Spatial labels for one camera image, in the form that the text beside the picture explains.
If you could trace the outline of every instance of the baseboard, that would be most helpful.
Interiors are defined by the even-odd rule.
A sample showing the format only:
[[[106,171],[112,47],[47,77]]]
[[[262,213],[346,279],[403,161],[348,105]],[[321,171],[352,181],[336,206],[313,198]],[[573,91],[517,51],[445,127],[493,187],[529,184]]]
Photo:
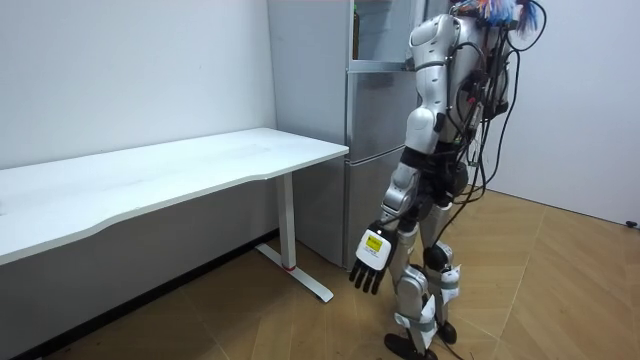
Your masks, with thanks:
[[[11,360],[34,360],[40,357],[48,356],[65,346],[72,344],[75,341],[89,335],[90,333],[100,329],[101,327],[118,320],[119,318],[141,308],[142,306],[166,295],[179,287],[199,278],[200,276],[216,269],[217,267],[237,258],[238,256],[245,254],[257,245],[265,243],[271,239],[276,238],[279,235],[279,230],[272,230],[257,239],[254,239],[239,248],[232,250],[220,257],[217,257],[208,263],[198,266],[197,268],[182,274],[175,279],[169,280],[166,283],[147,291],[146,293],[139,295],[124,304],[118,305],[115,308],[88,320],[71,330],[68,330],[34,348],[31,348],[22,354],[11,358]]]

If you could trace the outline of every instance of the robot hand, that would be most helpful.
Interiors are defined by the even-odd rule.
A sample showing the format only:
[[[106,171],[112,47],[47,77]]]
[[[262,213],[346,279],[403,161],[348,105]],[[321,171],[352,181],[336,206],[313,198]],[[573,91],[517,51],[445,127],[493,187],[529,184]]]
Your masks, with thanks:
[[[383,229],[378,222],[369,226],[358,244],[356,250],[358,259],[349,275],[349,281],[355,281],[356,289],[363,286],[364,281],[362,291],[367,293],[371,289],[371,294],[378,293],[380,283],[395,252],[395,245],[394,234]]]

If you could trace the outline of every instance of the white wall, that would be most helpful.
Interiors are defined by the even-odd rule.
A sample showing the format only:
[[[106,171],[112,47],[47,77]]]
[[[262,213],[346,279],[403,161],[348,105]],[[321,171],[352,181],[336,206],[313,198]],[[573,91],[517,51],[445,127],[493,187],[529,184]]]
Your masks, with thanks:
[[[627,10],[635,2],[542,3],[548,29],[522,55],[519,99],[489,187],[618,223],[638,221],[640,50],[636,15]],[[492,126],[490,169],[502,122]]]
[[[275,127],[267,19],[264,0],[0,2],[0,169]],[[273,193],[245,184],[0,267],[0,359],[275,229]]]
[[[0,2],[0,168],[275,127],[263,0]]]

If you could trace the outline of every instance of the yellow label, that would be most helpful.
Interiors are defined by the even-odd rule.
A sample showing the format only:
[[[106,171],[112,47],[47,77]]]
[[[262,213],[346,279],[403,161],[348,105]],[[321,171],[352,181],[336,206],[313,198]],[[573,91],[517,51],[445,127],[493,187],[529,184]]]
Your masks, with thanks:
[[[376,239],[375,237],[369,235],[369,238],[367,239],[367,246],[370,247],[371,249],[375,250],[376,252],[380,252],[380,247],[382,246],[382,241]]]

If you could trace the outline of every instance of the robot finger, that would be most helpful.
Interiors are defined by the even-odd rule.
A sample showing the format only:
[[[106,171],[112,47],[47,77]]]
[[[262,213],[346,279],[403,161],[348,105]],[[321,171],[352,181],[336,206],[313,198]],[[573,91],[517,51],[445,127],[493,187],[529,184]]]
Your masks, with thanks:
[[[378,289],[380,288],[380,283],[384,278],[385,271],[378,271],[375,279],[373,280],[373,287],[371,288],[371,295],[376,295],[378,293]]]
[[[353,264],[353,269],[351,269],[351,274],[349,274],[349,281],[353,282],[356,279],[356,275],[358,275],[358,271],[362,267],[362,261],[356,260],[356,263]]]
[[[360,269],[360,273],[358,274],[358,278],[356,279],[356,289],[360,289],[360,286],[362,285],[362,280],[364,280],[364,276],[367,274],[367,270],[369,270],[368,266],[363,266]]]
[[[371,283],[373,282],[373,277],[377,274],[378,272],[375,271],[374,269],[369,269],[369,271],[367,272],[367,280],[364,281],[364,286],[362,287],[362,291],[364,292],[369,292],[369,288],[371,287]]]

